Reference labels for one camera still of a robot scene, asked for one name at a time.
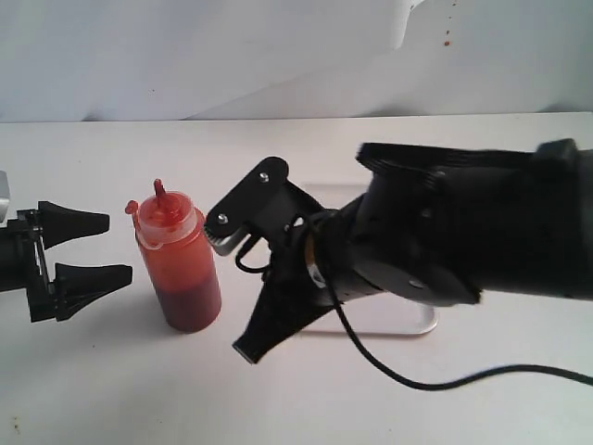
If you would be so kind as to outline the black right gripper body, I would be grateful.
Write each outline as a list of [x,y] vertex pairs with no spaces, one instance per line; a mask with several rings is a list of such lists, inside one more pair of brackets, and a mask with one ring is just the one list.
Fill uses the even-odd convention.
[[268,245],[270,259],[267,264],[258,267],[241,263],[240,270],[245,273],[260,273],[266,279],[270,273],[280,269],[280,260],[287,258],[302,261],[302,238],[323,218],[334,212],[288,180],[274,189],[265,188],[256,197],[261,197],[263,201],[248,208],[249,214],[242,223],[247,240],[240,247],[240,257],[244,258],[263,240]]

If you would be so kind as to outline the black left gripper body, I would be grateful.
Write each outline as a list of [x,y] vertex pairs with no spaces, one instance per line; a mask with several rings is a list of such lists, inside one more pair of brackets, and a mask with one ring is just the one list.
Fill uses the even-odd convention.
[[32,323],[55,319],[38,210],[18,210],[6,222],[6,291],[16,290],[26,293]]

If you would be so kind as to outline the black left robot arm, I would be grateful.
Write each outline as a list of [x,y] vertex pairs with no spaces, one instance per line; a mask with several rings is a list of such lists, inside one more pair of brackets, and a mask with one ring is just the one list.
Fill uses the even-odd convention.
[[107,214],[73,210],[49,201],[19,210],[1,228],[1,290],[26,292],[33,323],[67,321],[104,296],[132,283],[132,267],[124,264],[81,267],[55,264],[49,277],[45,252],[62,243],[102,235]]

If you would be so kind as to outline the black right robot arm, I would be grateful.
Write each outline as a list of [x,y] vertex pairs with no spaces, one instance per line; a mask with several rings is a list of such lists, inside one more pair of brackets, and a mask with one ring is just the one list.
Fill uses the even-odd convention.
[[247,225],[271,258],[234,349],[248,362],[336,303],[392,293],[473,305],[486,290],[592,297],[592,154],[571,139],[534,152],[366,143],[372,172],[344,207],[288,184]]

